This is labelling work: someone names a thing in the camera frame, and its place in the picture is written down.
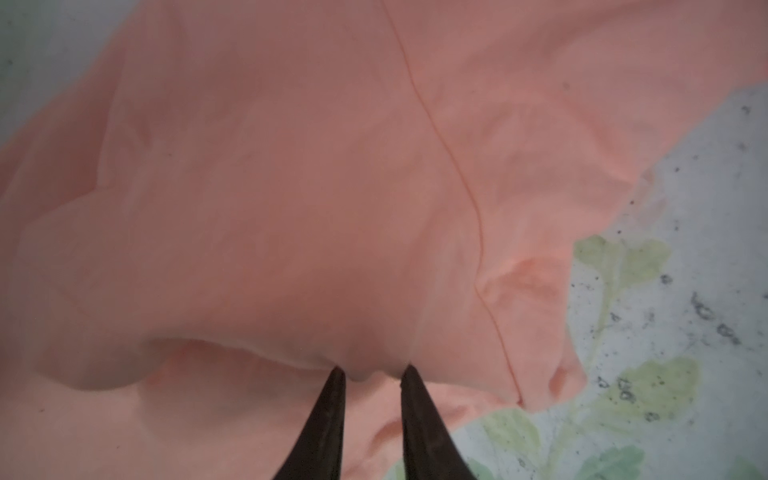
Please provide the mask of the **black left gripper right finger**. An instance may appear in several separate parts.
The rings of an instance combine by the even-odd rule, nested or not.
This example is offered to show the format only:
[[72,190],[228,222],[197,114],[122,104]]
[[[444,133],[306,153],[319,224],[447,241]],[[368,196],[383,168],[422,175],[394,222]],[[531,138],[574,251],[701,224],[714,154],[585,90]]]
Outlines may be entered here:
[[407,480],[475,480],[418,370],[401,377],[403,462]]

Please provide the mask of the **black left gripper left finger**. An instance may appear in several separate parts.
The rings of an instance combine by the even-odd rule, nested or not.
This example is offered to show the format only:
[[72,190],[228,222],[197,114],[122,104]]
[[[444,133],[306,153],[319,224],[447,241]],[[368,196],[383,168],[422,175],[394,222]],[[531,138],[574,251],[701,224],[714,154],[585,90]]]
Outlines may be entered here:
[[346,375],[335,367],[274,480],[341,478],[345,407]]

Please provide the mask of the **pink graphic t-shirt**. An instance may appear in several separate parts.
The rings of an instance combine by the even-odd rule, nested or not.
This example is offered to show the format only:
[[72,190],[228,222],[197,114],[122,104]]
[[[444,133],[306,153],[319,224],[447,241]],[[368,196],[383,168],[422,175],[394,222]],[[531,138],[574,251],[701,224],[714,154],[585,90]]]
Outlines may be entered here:
[[343,471],[586,377],[576,241],[767,74],[763,1],[145,1],[1,149],[1,475]]

